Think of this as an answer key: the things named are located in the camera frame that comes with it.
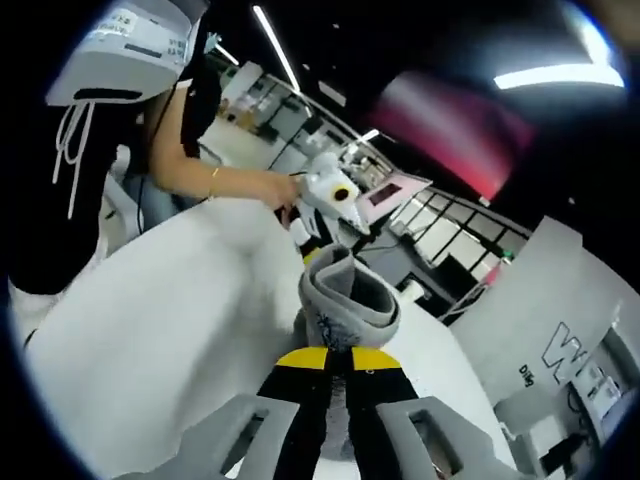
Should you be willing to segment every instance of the window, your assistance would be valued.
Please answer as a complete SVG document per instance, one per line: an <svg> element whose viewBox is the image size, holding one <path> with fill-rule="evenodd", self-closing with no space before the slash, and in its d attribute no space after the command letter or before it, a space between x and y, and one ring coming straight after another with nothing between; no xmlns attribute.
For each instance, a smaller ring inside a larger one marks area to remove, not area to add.
<svg viewBox="0 0 640 480"><path fill-rule="evenodd" d="M488 253L486 257L473 269L471 274L478 281L482 280L500 262L500 259L493 253Z"/></svg>
<svg viewBox="0 0 640 480"><path fill-rule="evenodd" d="M468 270L478 261L485 251L477 239L466 232L460 232L460 234L453 239L451 245L435 259L435 263L439 265L440 262L446 258L447 254L449 254Z"/></svg>
<svg viewBox="0 0 640 480"><path fill-rule="evenodd" d="M469 222L469 228L478 232L487 240L495 240L504 227L490 218L485 217L480 213L476 213Z"/></svg>
<svg viewBox="0 0 640 480"><path fill-rule="evenodd" d="M307 120L307 114L304 109L297 104L296 110L293 110L291 108L292 105L296 105L296 103L287 102L283 104L282 108L278 110L278 113L269 122L285 142L291 140Z"/></svg>
<svg viewBox="0 0 640 480"><path fill-rule="evenodd" d="M459 223L464 223L469 220L469 217L473 211L469 207L465 207L464 205L460 205L459 203L453 203L447 209L447 217L453 218Z"/></svg>
<svg viewBox="0 0 640 480"><path fill-rule="evenodd" d="M421 236L422 233L433 222L435 222L437 218L437 213L431 210L429 207L424 207L422 210L420 210L420 213L418 213L418 215L416 216L416 212L418 211L418 209L419 207L414 210L411 217L407 218L407 222L408 222L408 221L411 221L411 218L415 216L415 218L413 218L411 223L408 225L409 231L412 233L413 238L418 238L419 236Z"/></svg>
<svg viewBox="0 0 640 480"><path fill-rule="evenodd" d="M431 199L431 201L429 201L429 205L438 211L445 208L448 203L449 203L449 199L443 197L442 195L436 195Z"/></svg>
<svg viewBox="0 0 640 480"><path fill-rule="evenodd" d="M458 229L457 225L440 217L416 243L416 249L425 259L433 261L436 254L451 240Z"/></svg>
<svg viewBox="0 0 640 480"><path fill-rule="evenodd" d="M418 195L416 195L416 200L418 200L420 203L427 203L433 196L433 192L423 190Z"/></svg>

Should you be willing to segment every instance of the yellow tape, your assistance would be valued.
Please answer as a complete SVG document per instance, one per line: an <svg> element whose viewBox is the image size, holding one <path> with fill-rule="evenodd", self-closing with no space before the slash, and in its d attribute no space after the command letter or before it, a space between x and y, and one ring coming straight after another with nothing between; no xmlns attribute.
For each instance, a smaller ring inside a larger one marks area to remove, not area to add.
<svg viewBox="0 0 640 480"><path fill-rule="evenodd" d="M400 363L391 355L387 355L375 348L353 347L354 370L384 370L387 368L402 368Z"/></svg>
<svg viewBox="0 0 640 480"><path fill-rule="evenodd" d="M307 347L287 353L278 360L279 367L310 368L324 370L327 359L326 347Z"/></svg>
<svg viewBox="0 0 640 480"><path fill-rule="evenodd" d="M304 262L304 264L309 265L309 263L311 263L311 260L313 260L313 257L315 257L319 251L320 249L316 247L309 253L307 253L304 257L302 257L302 261Z"/></svg>

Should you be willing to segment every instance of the person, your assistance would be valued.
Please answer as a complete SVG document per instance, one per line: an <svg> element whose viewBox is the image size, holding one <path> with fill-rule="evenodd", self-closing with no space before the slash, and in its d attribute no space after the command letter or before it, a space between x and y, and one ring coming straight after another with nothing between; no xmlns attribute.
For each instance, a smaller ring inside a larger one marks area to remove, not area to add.
<svg viewBox="0 0 640 480"><path fill-rule="evenodd" d="M56 136L65 120L65 107L46 106L43 99L29 111L30 141L11 162L9 184L18 192L7 212L7 273L17 334L28 339L49 310L79 275L90 271L106 256L99 232L99 211L105 178L119 144L135 131L136 118L144 116L148 169L161 189L194 199L250 198L272 210L293 203L298 192L293 177L275 172L212 167L188 155L182 144L183 121L188 123L187 96L197 87L189 83L202 62L206 21L201 22L195 54L185 69L183 83L142 105L95 106L82 153L75 195L71 195L74 167L56 166ZM79 146L79 133L69 142ZM57 170L57 183L52 174Z"/></svg>
<svg viewBox="0 0 640 480"><path fill-rule="evenodd" d="M191 62L181 75L176 89L186 89L180 129L182 147L188 157L200 158L198 140L214 122L218 105L221 104L222 88L215 64L206 55ZM138 202L143 219L139 228L147 231L196 205L198 200L172 194L154 183L149 173L144 139L142 132L132 135L130 165L122 184L129 196Z"/></svg>

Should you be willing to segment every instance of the black top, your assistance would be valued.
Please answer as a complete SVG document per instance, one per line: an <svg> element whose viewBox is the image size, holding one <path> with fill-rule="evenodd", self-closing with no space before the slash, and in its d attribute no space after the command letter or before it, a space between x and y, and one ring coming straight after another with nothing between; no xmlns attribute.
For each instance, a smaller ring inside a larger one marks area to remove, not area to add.
<svg viewBox="0 0 640 480"><path fill-rule="evenodd" d="M206 32L201 30L196 53L182 80L193 76L204 62L202 52ZM216 81L214 90L219 91L217 77ZM189 94L197 90L199 83L192 82ZM188 95L187 100L185 119L194 109L192 103L198 103L195 95ZM7 263L9 278L16 287L35 294L59 293L87 264L98 241L99 212L107 172L116 158L119 144L140 144L143 137L140 128L136 127L136 118L143 107L143 104L96 105L70 220L67 209L75 167L63 160L58 183L52 183L57 154L56 133L66 107L49 107L43 103L38 115L31 118L31 124L24 130L21 158L15 159L10 169L10 185L15 193L8 212L10 254ZM208 108L213 121L217 103ZM189 133L193 128L191 123L193 120L183 125L182 137L195 142L202 133L195 137L195 133ZM72 156L77 152L81 126L82 121L71 142Z"/></svg>

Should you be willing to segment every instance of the black ceiling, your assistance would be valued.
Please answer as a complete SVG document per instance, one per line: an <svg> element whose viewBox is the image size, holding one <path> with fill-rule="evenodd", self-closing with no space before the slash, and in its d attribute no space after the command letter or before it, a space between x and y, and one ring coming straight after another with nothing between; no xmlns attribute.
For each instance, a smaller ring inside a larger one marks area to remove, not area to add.
<svg viewBox="0 0 640 480"><path fill-rule="evenodd" d="M617 138L616 132L625 130L616 127L617 120L603 120L606 128L592 123L585 130L591 133L574 127L593 112L615 111L626 101L621 94L624 90L564 84L501 92L493 84L494 76L518 69L589 61L566 26L558 2L215 2L211 28L222 34L222 44L241 62L252 60L286 81L252 13L254 3L261 5L271 20L302 91L357 130L370 128L364 114L399 73L407 69L428 72L499 101L539 131L536 158L520 163L492 208L529 228L535 228L544 214L583 231L599 230L598 222L613 225L620 221L619 214L612 212L625 208L620 202L627 202L633 185L625 183L631 181L631 175L622 172L632 167L629 155L611 152L611 142L632 149L635 139ZM319 80L343 94L346 107L322 94ZM590 141L599 137L593 132L605 129L612 130L607 137L610 143L589 147ZM580 135L589 137L588 141L577 142L587 151L559 146L563 138ZM375 144L398 166L421 172L444 189L474 197L467 186L425 154L383 137L378 137ZM627 186L616 187L620 182Z"/></svg>

